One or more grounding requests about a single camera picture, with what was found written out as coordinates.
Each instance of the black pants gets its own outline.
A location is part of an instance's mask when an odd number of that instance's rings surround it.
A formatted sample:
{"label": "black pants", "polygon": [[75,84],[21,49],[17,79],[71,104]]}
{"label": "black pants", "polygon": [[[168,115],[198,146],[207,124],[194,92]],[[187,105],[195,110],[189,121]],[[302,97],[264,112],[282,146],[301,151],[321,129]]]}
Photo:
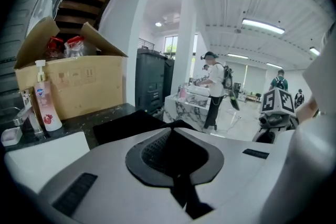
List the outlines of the black pants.
{"label": "black pants", "polygon": [[216,118],[218,116],[218,109],[223,100],[223,96],[221,97],[213,97],[211,96],[211,103],[208,111],[208,116],[206,117],[204,128],[207,129],[209,126],[216,125]]}

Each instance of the cardboard box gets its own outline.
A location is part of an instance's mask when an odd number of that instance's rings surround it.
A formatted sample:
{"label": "cardboard box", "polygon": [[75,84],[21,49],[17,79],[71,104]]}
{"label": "cardboard box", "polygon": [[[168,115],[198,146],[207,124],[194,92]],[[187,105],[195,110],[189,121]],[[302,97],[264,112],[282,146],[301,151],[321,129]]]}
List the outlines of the cardboard box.
{"label": "cardboard box", "polygon": [[[41,59],[51,36],[59,29],[50,17],[29,33],[17,54],[15,73],[20,91],[37,82],[35,60]],[[48,61],[44,68],[51,81],[52,99],[61,120],[122,104],[122,59],[125,53],[110,44],[92,26],[81,29],[85,40],[101,50],[101,56],[81,56]]]}

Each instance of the pomegranate image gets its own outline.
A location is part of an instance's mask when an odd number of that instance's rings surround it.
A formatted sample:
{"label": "pomegranate image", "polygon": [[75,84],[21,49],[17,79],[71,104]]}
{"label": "pomegranate image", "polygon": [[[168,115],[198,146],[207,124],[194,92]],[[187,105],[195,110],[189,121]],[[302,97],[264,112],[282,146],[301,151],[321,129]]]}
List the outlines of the pomegranate image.
{"label": "pomegranate image", "polygon": [[52,115],[47,114],[43,117],[43,121],[44,121],[45,124],[50,124],[52,118],[53,118]]}

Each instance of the green shirt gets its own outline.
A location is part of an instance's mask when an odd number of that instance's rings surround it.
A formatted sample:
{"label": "green shirt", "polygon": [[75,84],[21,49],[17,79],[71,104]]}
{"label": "green shirt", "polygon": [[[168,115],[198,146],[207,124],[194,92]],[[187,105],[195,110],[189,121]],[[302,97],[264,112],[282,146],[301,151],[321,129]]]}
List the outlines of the green shirt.
{"label": "green shirt", "polygon": [[[284,90],[285,90],[285,91],[288,91],[288,82],[287,82],[287,79],[284,79],[282,76],[277,76],[277,78],[278,78],[279,80],[284,80],[284,81],[282,82],[283,86],[285,87]],[[278,84],[278,82],[277,82],[276,78],[274,78],[274,79],[272,80],[272,82],[271,82],[271,85],[275,88],[275,87],[277,86],[277,84]]]}

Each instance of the white soap dish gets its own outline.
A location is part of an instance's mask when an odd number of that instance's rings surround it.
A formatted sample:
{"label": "white soap dish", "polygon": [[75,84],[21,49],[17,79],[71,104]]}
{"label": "white soap dish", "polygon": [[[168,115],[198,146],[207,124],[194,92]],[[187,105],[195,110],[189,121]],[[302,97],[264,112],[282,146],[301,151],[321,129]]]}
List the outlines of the white soap dish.
{"label": "white soap dish", "polygon": [[19,143],[22,136],[22,131],[20,127],[15,127],[11,129],[6,129],[2,132],[1,143],[4,146],[12,146]]}

